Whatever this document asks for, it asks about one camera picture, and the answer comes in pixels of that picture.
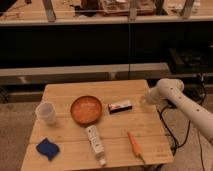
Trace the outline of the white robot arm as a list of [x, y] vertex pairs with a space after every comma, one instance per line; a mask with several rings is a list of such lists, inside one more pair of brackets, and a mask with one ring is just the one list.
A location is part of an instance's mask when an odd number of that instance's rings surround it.
[[183, 90], [184, 83], [180, 79], [163, 78], [144, 93], [144, 100], [150, 105], [164, 99], [171, 101], [213, 145], [213, 113], [184, 95]]

